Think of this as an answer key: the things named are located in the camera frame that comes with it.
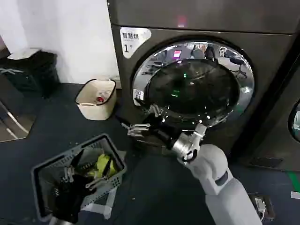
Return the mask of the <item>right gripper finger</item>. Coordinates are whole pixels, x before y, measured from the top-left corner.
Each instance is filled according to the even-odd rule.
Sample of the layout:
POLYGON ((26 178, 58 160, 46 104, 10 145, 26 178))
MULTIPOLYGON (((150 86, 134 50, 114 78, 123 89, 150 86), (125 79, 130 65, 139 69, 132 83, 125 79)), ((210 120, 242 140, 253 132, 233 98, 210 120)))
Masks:
POLYGON ((149 131, 150 124, 125 124, 124 122, 121 125, 127 130, 128 136, 133 137, 143 137, 145 132, 149 131))
POLYGON ((149 102, 141 100, 139 98, 134 98, 134 100, 140 105, 145 113, 153 113, 155 117, 159 117, 163 114, 163 109, 156 104, 150 104, 149 102))

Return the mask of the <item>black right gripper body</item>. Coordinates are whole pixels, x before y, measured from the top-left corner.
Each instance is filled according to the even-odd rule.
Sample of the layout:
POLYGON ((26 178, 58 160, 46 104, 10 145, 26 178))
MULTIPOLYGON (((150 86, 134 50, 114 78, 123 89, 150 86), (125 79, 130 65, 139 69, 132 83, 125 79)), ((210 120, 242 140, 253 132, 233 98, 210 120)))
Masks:
POLYGON ((166 124, 162 121, 163 117, 156 117, 154 113, 150 113, 143 120, 143 124, 150 124, 148 131, 142 132, 142 136, 154 136, 166 146, 168 150, 171 150, 180 136, 180 129, 166 124))

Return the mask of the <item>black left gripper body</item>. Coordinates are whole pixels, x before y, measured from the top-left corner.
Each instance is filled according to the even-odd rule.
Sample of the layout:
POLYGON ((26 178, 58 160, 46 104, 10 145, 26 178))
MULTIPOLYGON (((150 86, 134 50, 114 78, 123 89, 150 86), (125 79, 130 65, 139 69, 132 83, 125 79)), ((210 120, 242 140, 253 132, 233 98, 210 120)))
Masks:
POLYGON ((81 204, 85 197, 95 193, 95 190, 86 188, 86 185, 93 181, 92 177, 75 174, 73 179, 73 182, 61 181, 56 187, 58 193, 55 196, 52 215, 63 221, 77 223, 81 204))

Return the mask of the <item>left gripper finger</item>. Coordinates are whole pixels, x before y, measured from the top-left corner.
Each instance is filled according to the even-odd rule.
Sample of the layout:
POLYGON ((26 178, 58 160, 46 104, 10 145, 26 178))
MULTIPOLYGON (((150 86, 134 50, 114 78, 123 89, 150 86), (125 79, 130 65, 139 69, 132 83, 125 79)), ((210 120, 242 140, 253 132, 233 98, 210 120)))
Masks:
POLYGON ((65 183, 73 183, 74 182, 74 175, 75 175, 75 167, 78 165, 84 149, 82 149, 77 155, 75 155, 70 163, 69 166, 64 167, 64 176, 62 181, 65 183))
POLYGON ((97 188, 101 183, 105 182, 110 177, 112 161, 112 157, 102 157, 101 159, 98 159, 96 163, 97 170, 94 180, 85 185, 87 189, 97 188))

